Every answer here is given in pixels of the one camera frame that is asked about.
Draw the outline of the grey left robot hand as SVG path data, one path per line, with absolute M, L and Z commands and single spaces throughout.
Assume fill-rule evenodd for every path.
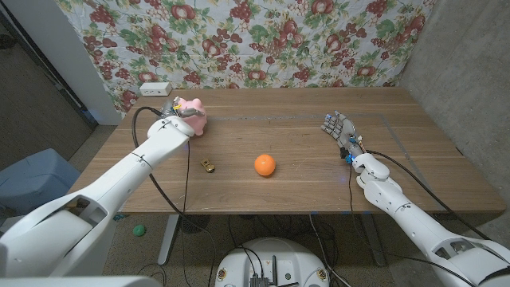
M 178 116 L 188 118 L 192 116 L 203 117 L 206 115 L 202 102 L 195 98 L 193 100 L 185 100 L 182 97 L 175 97 L 168 100 L 162 107 L 161 113 L 163 118 L 168 116 Z

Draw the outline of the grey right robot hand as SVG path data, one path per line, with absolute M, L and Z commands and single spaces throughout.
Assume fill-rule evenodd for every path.
M 321 129 L 336 141 L 340 158 L 347 163 L 351 164 L 357 156 L 364 153 L 355 132 L 355 125 L 344 114 L 337 111 L 334 115 L 327 114 Z

